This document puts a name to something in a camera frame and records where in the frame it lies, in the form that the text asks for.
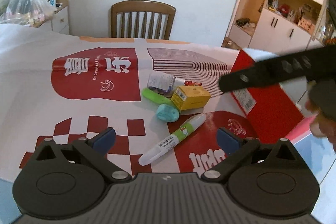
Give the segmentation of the right hand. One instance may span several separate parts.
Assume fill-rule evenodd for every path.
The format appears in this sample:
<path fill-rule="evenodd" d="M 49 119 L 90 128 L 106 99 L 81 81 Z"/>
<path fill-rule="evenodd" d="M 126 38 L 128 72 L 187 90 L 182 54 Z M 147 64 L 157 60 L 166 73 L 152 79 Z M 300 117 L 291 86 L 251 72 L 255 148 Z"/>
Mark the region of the right hand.
<path fill-rule="evenodd" d="M 310 124 L 311 133 L 317 138 L 327 138 L 335 151 L 335 121 L 326 118 L 322 111 L 310 99 L 307 100 L 305 107 L 310 112 L 317 114 L 314 121 Z"/>

